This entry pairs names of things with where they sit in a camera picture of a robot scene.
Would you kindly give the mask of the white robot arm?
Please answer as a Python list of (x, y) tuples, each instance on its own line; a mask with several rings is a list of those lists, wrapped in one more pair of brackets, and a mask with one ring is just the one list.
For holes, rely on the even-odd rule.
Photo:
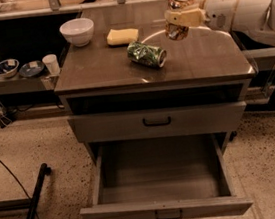
[(164, 16), (172, 40), (184, 39), (189, 28), (206, 26), (275, 47), (275, 0), (169, 0)]

